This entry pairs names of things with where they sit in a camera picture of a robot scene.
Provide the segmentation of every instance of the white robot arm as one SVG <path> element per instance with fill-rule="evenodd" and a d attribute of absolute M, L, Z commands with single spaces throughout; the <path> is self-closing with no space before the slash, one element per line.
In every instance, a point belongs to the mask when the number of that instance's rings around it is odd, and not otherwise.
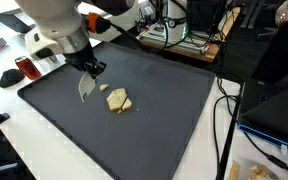
<path fill-rule="evenodd" d="M 89 35 L 77 7 L 80 0 L 15 0 L 37 27 L 26 34 L 33 59 L 63 54 L 66 61 L 95 78 L 105 68 L 93 55 Z M 135 0 L 84 0 L 114 16 L 129 10 Z"/>

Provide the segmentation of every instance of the floor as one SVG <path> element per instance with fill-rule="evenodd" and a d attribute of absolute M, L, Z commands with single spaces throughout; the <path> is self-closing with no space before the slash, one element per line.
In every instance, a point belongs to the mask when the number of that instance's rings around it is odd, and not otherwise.
<path fill-rule="evenodd" d="M 253 30 L 242 29 L 239 27 L 239 24 L 236 24 L 233 28 L 232 34 L 228 40 L 228 48 L 223 68 L 224 72 L 235 73 L 244 80 L 249 81 L 254 68 L 269 42 L 267 39 L 258 42 L 255 41 L 255 38 L 258 33 L 262 32 L 265 26 L 272 26 L 271 12 L 262 11 L 259 17 Z M 139 50 L 135 44 L 124 36 L 120 36 L 112 42 Z M 216 66 L 216 64 L 209 64 L 174 54 L 161 53 L 159 56 L 207 70 L 211 70 Z M 0 180 L 35 179 L 1 132 L 0 139 L 2 140 L 0 143 L 0 165 L 13 162 L 20 163 L 20 168 L 10 172 L 0 173 Z"/>

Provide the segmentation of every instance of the gray tray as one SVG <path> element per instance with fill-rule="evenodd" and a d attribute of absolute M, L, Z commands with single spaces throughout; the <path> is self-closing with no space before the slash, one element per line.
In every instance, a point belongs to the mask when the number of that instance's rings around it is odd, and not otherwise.
<path fill-rule="evenodd" d="M 172 179 L 215 75 L 110 43 L 94 53 L 107 68 L 85 103 L 77 89 L 82 72 L 67 64 L 18 95 L 114 179 Z M 103 83 L 110 87 L 101 93 Z M 121 87 L 133 106 L 118 115 L 106 97 Z"/>

